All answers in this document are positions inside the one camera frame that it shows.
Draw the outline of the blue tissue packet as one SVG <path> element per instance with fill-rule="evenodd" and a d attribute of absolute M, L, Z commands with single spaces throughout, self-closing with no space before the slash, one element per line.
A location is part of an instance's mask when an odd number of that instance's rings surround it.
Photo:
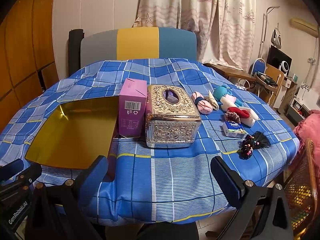
<path fill-rule="evenodd" d="M 242 124 L 236 122 L 225 121 L 222 125 L 222 129 L 227 137 L 244 138 L 247 135 Z"/>

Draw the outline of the brown hair scrunchie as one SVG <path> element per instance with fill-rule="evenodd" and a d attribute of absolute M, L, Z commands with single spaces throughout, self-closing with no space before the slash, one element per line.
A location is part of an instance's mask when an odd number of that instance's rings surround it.
<path fill-rule="evenodd" d="M 227 111 L 224 114 L 224 118 L 225 118 L 226 122 L 233 122 L 233 123 L 237 123 L 237 124 L 241 123 L 240 116 L 235 112 Z"/>

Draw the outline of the yellow open storage box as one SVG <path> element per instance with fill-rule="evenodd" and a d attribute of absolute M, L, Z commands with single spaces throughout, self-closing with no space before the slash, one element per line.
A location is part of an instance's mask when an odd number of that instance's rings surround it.
<path fill-rule="evenodd" d="M 108 156 L 118 118 L 119 98 L 66 102 L 44 122 L 25 158 L 44 166 L 83 170 Z"/>

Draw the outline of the rattan chair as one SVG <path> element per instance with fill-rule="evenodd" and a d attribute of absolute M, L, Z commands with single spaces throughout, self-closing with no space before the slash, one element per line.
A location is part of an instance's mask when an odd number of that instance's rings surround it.
<path fill-rule="evenodd" d="M 319 176 L 315 160 L 315 145 L 307 139 L 298 162 L 284 183 L 289 205 L 294 239 L 299 239 L 319 215 Z"/>

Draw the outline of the red fuzzy sock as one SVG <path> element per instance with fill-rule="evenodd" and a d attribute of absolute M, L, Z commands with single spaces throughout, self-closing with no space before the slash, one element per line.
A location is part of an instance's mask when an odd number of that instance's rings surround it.
<path fill-rule="evenodd" d="M 228 110 L 230 112 L 235 112 L 237 113 L 241 119 L 248 119 L 250 117 L 250 114 L 247 110 L 245 109 L 240 109 L 238 107 L 228 107 Z"/>

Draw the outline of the cream folded sock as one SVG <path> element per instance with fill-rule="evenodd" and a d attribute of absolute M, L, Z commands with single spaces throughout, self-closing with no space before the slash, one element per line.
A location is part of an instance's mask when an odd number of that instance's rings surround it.
<path fill-rule="evenodd" d="M 211 91 L 208 92 L 208 101 L 211 104 L 213 110 L 218 111 L 219 110 L 219 104 L 217 103 L 216 99 L 214 98 Z"/>

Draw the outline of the teal plush toy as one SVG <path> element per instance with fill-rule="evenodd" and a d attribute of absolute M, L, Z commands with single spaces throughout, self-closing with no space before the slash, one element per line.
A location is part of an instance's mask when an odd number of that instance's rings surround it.
<path fill-rule="evenodd" d="M 221 85 L 213 90 L 213 97 L 217 101 L 221 101 L 223 96 L 230 99 L 237 107 L 242 106 L 242 102 L 232 94 L 227 85 Z"/>

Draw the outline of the pink blanket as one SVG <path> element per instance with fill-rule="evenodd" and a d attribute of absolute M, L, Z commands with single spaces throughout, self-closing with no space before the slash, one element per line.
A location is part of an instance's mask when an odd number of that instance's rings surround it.
<path fill-rule="evenodd" d="M 298 126 L 293 130 L 296 137 L 299 139 L 299 151 L 302 149 L 307 139 L 311 139 L 314 144 L 313 156 L 315 163 L 319 166 L 320 153 L 320 111 L 312 110 L 311 114 L 299 122 Z"/>

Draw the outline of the pink cardboard box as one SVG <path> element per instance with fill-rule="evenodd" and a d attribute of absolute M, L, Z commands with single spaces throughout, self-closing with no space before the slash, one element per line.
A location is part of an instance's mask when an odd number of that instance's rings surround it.
<path fill-rule="evenodd" d="M 119 134 L 140 137 L 147 100 L 147 82 L 126 78 L 119 94 Z"/>

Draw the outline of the grey storage shelf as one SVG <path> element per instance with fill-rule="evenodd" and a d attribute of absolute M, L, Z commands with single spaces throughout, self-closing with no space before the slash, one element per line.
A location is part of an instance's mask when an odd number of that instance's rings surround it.
<path fill-rule="evenodd" d="M 294 96 L 287 108 L 287 118 L 297 126 L 301 121 L 310 115 L 310 110 L 300 100 Z"/>

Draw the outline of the wooden cabinet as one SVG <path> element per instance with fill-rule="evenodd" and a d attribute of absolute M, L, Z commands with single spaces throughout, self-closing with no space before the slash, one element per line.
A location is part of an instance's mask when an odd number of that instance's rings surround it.
<path fill-rule="evenodd" d="M 53 0 L 17 0 L 1 21 L 1 129 L 58 80 Z"/>

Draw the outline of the blue folding chair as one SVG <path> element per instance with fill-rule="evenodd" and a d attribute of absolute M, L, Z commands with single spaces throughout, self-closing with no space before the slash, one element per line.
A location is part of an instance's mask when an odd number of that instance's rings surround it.
<path fill-rule="evenodd" d="M 252 65 L 251 75 L 254 75 L 257 72 L 265 73 L 266 70 L 266 62 L 263 58 L 257 58 Z"/>

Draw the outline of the white small fan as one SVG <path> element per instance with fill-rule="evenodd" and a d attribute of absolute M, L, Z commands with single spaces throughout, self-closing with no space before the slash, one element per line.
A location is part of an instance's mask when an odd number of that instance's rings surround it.
<path fill-rule="evenodd" d="M 290 70 L 290 66 L 286 61 L 281 61 L 279 65 L 279 70 L 281 70 L 284 73 L 284 75 L 287 75 Z"/>

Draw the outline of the sailboat print curtain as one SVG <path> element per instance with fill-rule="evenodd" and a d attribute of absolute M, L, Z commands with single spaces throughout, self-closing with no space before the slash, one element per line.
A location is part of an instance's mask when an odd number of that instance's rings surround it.
<path fill-rule="evenodd" d="M 139 0 L 134 27 L 193 32 L 197 59 L 247 71 L 254 46 L 256 0 Z"/>

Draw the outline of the wall air conditioner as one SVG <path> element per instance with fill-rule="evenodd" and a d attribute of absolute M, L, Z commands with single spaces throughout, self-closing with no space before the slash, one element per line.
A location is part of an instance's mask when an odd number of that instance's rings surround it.
<path fill-rule="evenodd" d="M 301 18 L 291 18 L 290 25 L 293 28 L 301 30 L 315 38 L 319 37 L 318 27 L 312 23 L 309 23 Z"/>

